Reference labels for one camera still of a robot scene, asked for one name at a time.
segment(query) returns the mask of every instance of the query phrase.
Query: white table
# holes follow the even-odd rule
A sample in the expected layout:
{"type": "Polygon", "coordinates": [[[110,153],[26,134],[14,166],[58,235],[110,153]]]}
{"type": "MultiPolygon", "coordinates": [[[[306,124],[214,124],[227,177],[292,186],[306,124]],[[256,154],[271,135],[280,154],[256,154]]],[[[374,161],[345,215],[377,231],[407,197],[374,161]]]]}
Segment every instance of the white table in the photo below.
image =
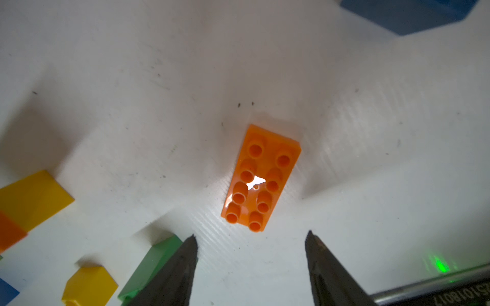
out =
{"type": "Polygon", "coordinates": [[[368,293],[489,262],[489,10],[397,37],[331,0],[3,1],[0,186],[76,199],[3,254],[11,306],[77,263],[120,290],[163,230],[197,236],[193,306],[312,305],[309,229],[368,293]],[[259,234],[220,217],[250,123],[303,149],[259,234]]]}

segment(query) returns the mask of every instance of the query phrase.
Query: yellow lego brick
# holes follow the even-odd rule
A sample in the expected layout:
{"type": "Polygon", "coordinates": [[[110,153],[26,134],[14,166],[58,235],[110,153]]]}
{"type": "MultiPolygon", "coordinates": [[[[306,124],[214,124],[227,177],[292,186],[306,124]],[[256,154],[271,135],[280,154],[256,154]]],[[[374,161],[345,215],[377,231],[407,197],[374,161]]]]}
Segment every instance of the yellow lego brick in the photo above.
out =
{"type": "Polygon", "coordinates": [[[26,232],[73,201],[45,170],[0,189],[0,211],[26,232]]]}
{"type": "Polygon", "coordinates": [[[104,306],[117,288],[104,267],[83,267],[67,281],[61,301],[66,306],[104,306]]]}

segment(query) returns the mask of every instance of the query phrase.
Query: toy block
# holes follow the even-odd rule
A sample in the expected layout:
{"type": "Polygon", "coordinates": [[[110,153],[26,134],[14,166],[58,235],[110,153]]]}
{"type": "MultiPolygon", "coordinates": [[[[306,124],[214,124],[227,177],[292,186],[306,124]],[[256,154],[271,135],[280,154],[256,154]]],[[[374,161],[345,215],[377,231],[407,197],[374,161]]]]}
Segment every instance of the toy block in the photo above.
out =
{"type": "Polygon", "coordinates": [[[6,306],[18,295],[19,292],[14,287],[0,279],[0,306],[6,306]]]}
{"type": "Polygon", "coordinates": [[[297,141],[251,124],[221,217],[262,232],[300,153],[297,141]]]}
{"type": "Polygon", "coordinates": [[[66,306],[104,306],[117,288],[104,267],[83,267],[66,283],[61,301],[66,306]]]}
{"type": "Polygon", "coordinates": [[[0,211],[0,253],[6,251],[25,236],[27,236],[27,232],[0,211]]]}
{"type": "Polygon", "coordinates": [[[411,34],[457,21],[478,0],[342,0],[341,6],[398,35],[411,34]]]}
{"type": "Polygon", "coordinates": [[[118,296],[122,305],[128,304],[138,295],[181,245],[182,241],[173,235],[150,248],[118,296]]]}
{"type": "Polygon", "coordinates": [[[41,171],[0,189],[0,211],[29,232],[74,199],[47,171],[41,171]]]}

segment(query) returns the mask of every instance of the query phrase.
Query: orange plate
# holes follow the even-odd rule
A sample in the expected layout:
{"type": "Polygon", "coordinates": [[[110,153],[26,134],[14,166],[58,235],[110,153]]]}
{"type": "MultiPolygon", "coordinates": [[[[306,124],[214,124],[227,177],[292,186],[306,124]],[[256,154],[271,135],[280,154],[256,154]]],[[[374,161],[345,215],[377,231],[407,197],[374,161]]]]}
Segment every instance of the orange plate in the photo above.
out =
{"type": "Polygon", "coordinates": [[[25,236],[27,236],[27,232],[0,211],[0,253],[6,251],[25,236]]]}
{"type": "Polygon", "coordinates": [[[300,153],[297,141],[251,124],[221,217],[262,232],[300,153]]]}

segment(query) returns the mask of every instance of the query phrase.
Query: blue lego brick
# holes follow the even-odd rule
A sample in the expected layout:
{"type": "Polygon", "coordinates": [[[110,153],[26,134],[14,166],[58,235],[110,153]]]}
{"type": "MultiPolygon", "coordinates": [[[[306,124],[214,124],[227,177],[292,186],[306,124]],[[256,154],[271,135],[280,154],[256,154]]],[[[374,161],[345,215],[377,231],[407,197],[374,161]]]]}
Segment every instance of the blue lego brick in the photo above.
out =
{"type": "Polygon", "coordinates": [[[478,0],[342,0],[341,6],[398,35],[461,21],[478,0]]]}
{"type": "Polygon", "coordinates": [[[0,306],[6,306],[19,292],[4,280],[0,279],[0,306]]]}

